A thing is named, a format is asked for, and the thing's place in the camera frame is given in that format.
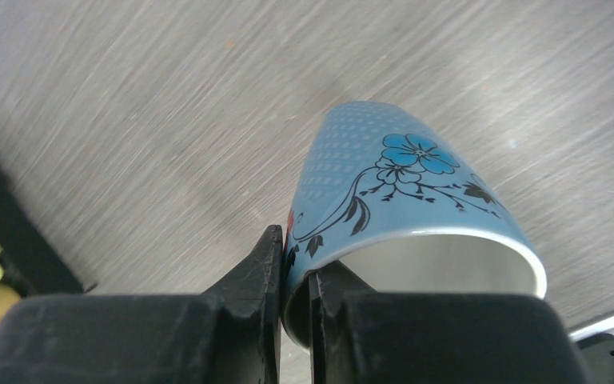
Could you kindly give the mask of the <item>blue floral mug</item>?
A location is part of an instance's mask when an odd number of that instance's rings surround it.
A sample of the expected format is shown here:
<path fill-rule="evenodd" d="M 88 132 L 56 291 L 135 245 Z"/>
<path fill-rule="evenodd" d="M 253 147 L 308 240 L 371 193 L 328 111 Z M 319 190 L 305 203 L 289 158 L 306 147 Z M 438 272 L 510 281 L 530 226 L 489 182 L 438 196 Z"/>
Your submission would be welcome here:
<path fill-rule="evenodd" d="M 539 256 L 488 184 L 430 127 L 383 102 L 332 108 L 302 167 L 282 305 L 285 331 L 302 348 L 307 276 L 334 262 L 381 292 L 548 290 Z"/>

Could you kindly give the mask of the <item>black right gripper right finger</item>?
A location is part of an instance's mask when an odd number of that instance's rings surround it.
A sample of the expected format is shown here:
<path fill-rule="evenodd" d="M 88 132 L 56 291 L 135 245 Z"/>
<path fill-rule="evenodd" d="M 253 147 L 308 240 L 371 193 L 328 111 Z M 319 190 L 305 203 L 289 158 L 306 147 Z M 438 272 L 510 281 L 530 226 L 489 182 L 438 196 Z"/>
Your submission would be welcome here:
<path fill-rule="evenodd" d="M 312 382 L 356 383 L 357 360 L 346 302 L 375 290 L 341 262 L 309 274 L 307 286 Z"/>

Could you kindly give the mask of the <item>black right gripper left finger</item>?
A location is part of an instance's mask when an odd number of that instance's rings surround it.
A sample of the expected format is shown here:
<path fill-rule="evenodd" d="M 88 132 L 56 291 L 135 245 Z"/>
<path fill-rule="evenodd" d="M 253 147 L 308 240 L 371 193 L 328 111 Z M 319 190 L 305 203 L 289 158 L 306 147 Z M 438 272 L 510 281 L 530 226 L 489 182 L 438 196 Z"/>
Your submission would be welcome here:
<path fill-rule="evenodd" d="M 282 229 L 268 226 L 250 253 L 205 292 L 220 300 L 209 383 L 278 383 Z"/>

